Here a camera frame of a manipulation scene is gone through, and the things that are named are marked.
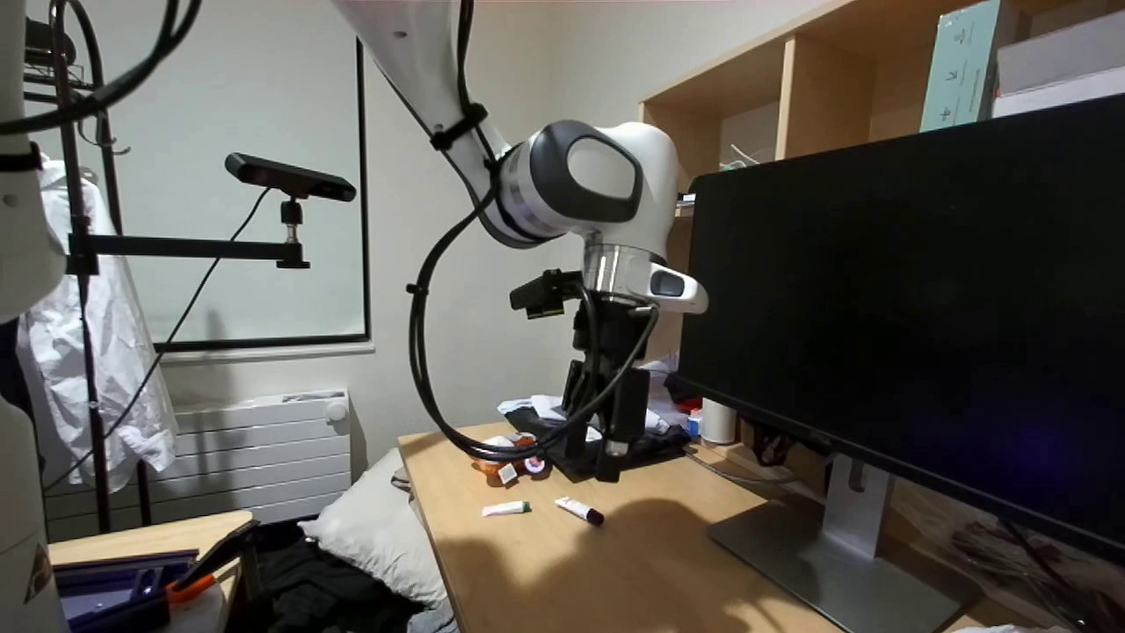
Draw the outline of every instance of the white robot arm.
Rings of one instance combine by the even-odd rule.
[[[449,0],[333,0],[388,85],[461,171],[481,223],[508,247],[583,235],[583,283],[621,301],[701,313],[707,290],[665,266],[677,215],[677,146],[646,122],[548,122],[511,146],[466,96]]]

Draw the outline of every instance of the cabinet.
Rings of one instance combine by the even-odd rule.
[[[786,161],[914,134],[934,25],[955,7],[972,0],[831,0],[801,25],[644,97],[644,119],[673,134],[682,189],[739,154]],[[1123,7],[1125,0],[1007,0],[1007,38],[1049,34]],[[689,263],[689,216],[677,216],[667,259]],[[650,355],[677,347],[678,321],[667,316]]]

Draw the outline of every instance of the white cloth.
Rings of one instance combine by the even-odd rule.
[[[66,200],[66,170],[64,161],[43,161],[43,206],[54,235],[66,247],[70,235],[70,200]],[[92,231],[114,235],[114,216],[105,212],[101,189],[80,178],[85,215]],[[142,316],[142,301],[120,256],[99,256],[99,273],[89,283],[89,327],[95,347],[95,386],[99,386],[99,411],[105,430],[125,413],[135,391],[142,386],[154,347]],[[36,419],[50,419],[60,444],[85,457],[92,450],[92,424],[89,424],[89,386],[85,386],[85,352],[80,352],[80,309],[77,309],[77,279],[66,273],[54,294],[36,301],[23,316],[23,364],[27,376]],[[173,438],[176,438],[176,411],[164,391],[161,374],[147,378],[143,395],[138,398],[135,411],[118,424],[105,438],[105,468],[109,490],[125,490],[138,468],[138,457],[147,460],[154,472],[173,465]],[[92,460],[70,473],[80,480],[92,473]]]

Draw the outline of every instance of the computer monitor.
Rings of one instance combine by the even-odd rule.
[[[1125,563],[1125,97],[693,189],[689,270],[709,313],[685,321],[678,386]],[[896,568],[878,563],[869,589],[869,563],[834,558],[839,536],[775,511],[713,534],[839,624],[911,600]],[[932,630],[959,599],[875,619]]]

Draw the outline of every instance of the monitor stand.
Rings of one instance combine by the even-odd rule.
[[[941,630],[982,589],[924,556],[884,558],[888,498],[888,472],[834,457],[823,513],[797,504],[767,504],[722,520],[709,536],[845,630]]]

